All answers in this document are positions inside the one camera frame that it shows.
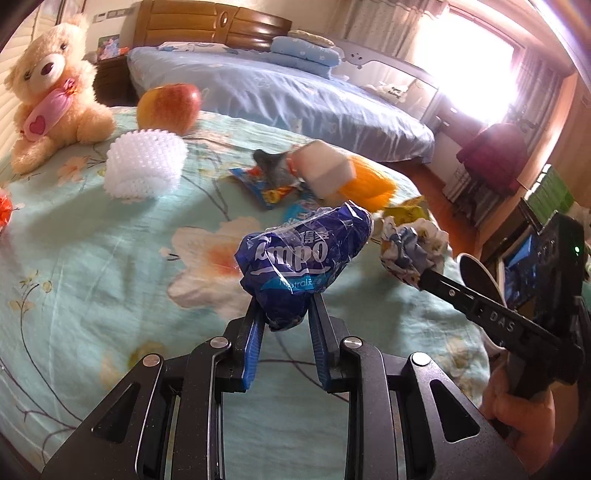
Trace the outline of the right hand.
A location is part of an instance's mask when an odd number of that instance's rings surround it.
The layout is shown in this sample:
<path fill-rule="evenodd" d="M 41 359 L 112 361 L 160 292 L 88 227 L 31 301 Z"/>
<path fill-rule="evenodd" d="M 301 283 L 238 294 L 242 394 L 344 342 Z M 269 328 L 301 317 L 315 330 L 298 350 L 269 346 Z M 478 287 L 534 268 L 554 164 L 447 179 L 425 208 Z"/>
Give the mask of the right hand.
<path fill-rule="evenodd" d="M 483 394 L 481 413 L 489 421 L 496 419 L 517 431 L 515 440 L 506 442 L 529 474 L 540 470 L 549 460 L 555 433 L 555 403 L 550 389 L 540 400 L 527 400 L 509 393 L 505 363 L 493 371 Z"/>

